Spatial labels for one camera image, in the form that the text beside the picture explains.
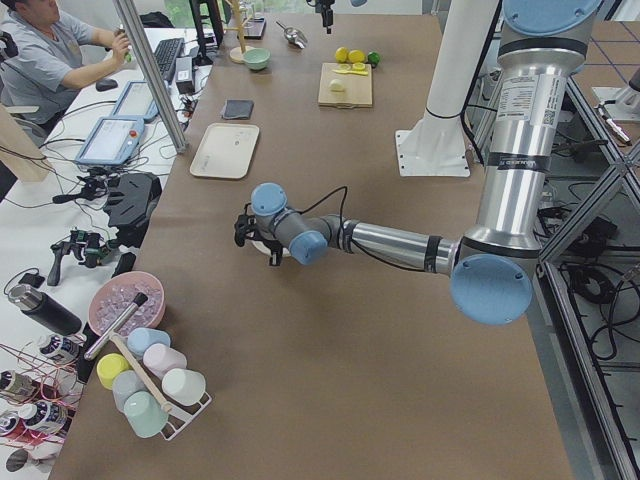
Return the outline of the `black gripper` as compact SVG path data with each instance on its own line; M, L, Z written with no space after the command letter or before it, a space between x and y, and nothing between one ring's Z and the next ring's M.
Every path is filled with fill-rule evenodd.
M334 23L332 6L335 0L307 0L306 3L313 8L315 12L322 12L323 27L327 34L331 34Z
M263 253L270 253L269 265L280 266L282 261L283 245L277 240L263 239L259 242L259 250Z

